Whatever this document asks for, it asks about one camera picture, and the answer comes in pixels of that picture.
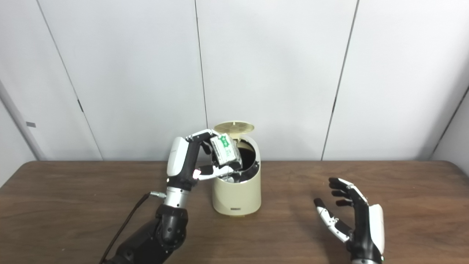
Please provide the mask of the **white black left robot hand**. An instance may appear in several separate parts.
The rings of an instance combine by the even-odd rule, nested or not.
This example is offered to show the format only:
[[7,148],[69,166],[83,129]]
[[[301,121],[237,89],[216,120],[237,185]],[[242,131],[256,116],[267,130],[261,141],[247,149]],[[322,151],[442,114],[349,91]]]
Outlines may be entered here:
[[[200,149],[210,157],[211,164],[197,168]],[[241,154],[233,138],[216,130],[202,130],[175,138],[166,169],[167,186],[191,191],[198,181],[221,178],[239,172],[242,167]]]

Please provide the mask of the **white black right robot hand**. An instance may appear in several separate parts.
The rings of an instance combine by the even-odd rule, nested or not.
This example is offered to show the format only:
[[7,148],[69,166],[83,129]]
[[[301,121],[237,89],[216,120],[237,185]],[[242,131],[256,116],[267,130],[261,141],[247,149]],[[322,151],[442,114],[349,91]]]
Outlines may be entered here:
[[332,196],[340,197],[337,206],[354,209],[354,228],[333,214],[320,198],[315,208],[328,230],[346,246],[352,264],[382,264],[385,261],[385,225],[382,206],[370,205],[359,188],[345,179],[330,177]]

